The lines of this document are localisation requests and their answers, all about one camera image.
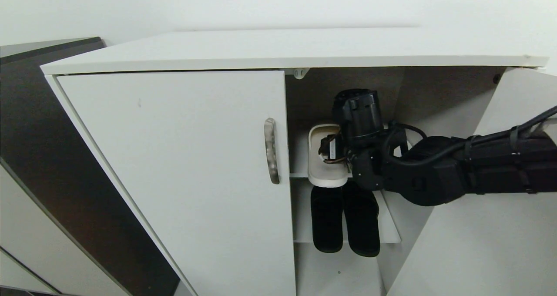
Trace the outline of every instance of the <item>door handle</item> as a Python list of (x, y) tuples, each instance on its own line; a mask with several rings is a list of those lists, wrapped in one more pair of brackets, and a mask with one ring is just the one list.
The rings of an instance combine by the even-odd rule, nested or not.
[(265, 151), (267, 154), (267, 166), (269, 167), (269, 176), (273, 184), (280, 183), (279, 168), (277, 166), (277, 153), (275, 145), (275, 120), (268, 118), (265, 120)]

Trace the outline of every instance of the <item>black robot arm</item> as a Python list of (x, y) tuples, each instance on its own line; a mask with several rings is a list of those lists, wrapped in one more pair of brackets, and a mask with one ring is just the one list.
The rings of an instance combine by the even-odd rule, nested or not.
[[(532, 131), (557, 114), (557, 106), (513, 129), (467, 139), (426, 137), (394, 122), (384, 128), (377, 93), (370, 90), (340, 92), (332, 111), (345, 160), (364, 189), (384, 188), (417, 205), (440, 205), (466, 193), (557, 191), (557, 145), (539, 128)], [(411, 149), (406, 129), (423, 137)]]

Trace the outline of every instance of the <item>black slipper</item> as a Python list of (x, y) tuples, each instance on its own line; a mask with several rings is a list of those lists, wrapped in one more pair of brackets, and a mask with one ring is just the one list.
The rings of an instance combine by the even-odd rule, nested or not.
[(314, 186), (312, 229), (315, 248), (338, 252), (342, 248), (342, 190)]
[(360, 256), (376, 257), (381, 246), (377, 222), (379, 205), (373, 192), (349, 181), (342, 187), (342, 198), (350, 248)]

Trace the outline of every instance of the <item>cabinet door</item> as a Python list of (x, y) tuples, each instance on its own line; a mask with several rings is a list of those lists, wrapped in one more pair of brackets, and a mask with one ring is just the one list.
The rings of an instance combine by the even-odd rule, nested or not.
[[(476, 129), (486, 135), (557, 104), (557, 77), (511, 68)], [(555, 295), (557, 193), (465, 195), (436, 207), (389, 296)]]
[[(284, 72), (58, 81), (85, 140), (198, 295), (295, 294)], [(278, 185), (266, 158), (268, 118)]]

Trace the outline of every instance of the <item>black cable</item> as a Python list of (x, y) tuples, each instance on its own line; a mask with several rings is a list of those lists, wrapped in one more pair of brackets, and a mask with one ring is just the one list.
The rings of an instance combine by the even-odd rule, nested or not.
[[(533, 119), (530, 119), (529, 121), (527, 121), (526, 123), (523, 123), (521, 125), (519, 125), (517, 127), (518, 132), (521, 133), (523, 131), (527, 131), (528, 129), (530, 129), (531, 127), (533, 127), (536, 124), (539, 124), (547, 119), (549, 119), (551, 116), (557, 114), (557, 106), (544, 111), (543, 113), (535, 116)], [(400, 159), (393, 157), (390, 155), (389, 153), (389, 143), (390, 143), (390, 139), (393, 137), (394, 133), (396, 132), (396, 128), (393, 128), (393, 130), (390, 132), (390, 134), (386, 137), (382, 149), (381, 149), (381, 153), (383, 155), (384, 160), (390, 162), (390, 163), (394, 163), (396, 165), (405, 165), (408, 167), (421, 167), (423, 165), (429, 165), (429, 163), (433, 163), (441, 158), (443, 158), (445, 155), (449, 155), (451, 153), (454, 153), (456, 151), (459, 151), (460, 149), (462, 149), (465, 145), (465, 141), (460, 142), (460, 143), (455, 143), (449, 147), (447, 147), (446, 149), (443, 149), (442, 151), (439, 151), (438, 153), (436, 153), (435, 155), (432, 155), (426, 159), (420, 160), (420, 161), (400, 161)], [(510, 136), (511, 130), (507, 130), (507, 131), (500, 131), (498, 133), (493, 133), (490, 135), (485, 135), (485, 136), (480, 136), (480, 137), (476, 137), (474, 139), (474, 145), (479, 145), (479, 144), (483, 144), (483, 143), (487, 143), (488, 141), (497, 141), (498, 139), (503, 139), (506, 138), (508, 136)]]
[(422, 137), (422, 139), (427, 137), (427, 135), (424, 131), (420, 130), (417, 127), (413, 127), (411, 125), (408, 125), (408, 124), (396, 123), (394, 125), (394, 127), (399, 127), (399, 128), (403, 128), (403, 129), (409, 129), (410, 131), (415, 131), (416, 133), (418, 133)]

